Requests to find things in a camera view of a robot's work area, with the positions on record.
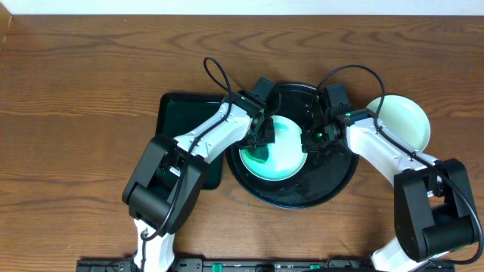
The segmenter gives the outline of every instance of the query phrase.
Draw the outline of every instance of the white wall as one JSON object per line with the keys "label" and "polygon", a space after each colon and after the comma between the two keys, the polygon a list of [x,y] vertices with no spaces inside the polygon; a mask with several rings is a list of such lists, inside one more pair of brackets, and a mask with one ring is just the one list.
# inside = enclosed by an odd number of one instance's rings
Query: white wall
{"label": "white wall", "polygon": [[484,15],[484,0],[0,0],[12,14]]}

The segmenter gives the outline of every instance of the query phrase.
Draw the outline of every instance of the wood grain surface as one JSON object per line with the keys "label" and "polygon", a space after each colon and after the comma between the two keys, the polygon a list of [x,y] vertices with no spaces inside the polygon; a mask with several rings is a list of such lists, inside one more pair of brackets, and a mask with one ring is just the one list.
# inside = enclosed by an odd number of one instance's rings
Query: wood grain surface
{"label": "wood grain surface", "polygon": [[[374,69],[430,118],[426,152],[467,167],[484,218],[484,18],[16,16],[0,55],[0,267],[73,271],[76,260],[136,250],[121,193],[154,134],[160,97],[215,93],[217,57],[234,88],[267,77],[317,84]],[[352,101],[380,95],[345,71]],[[227,165],[177,233],[206,258],[364,256],[393,236],[392,187],[363,159],[346,189],[311,209],[268,206]],[[469,258],[468,246],[452,255]],[[484,270],[484,261],[458,271]]]}

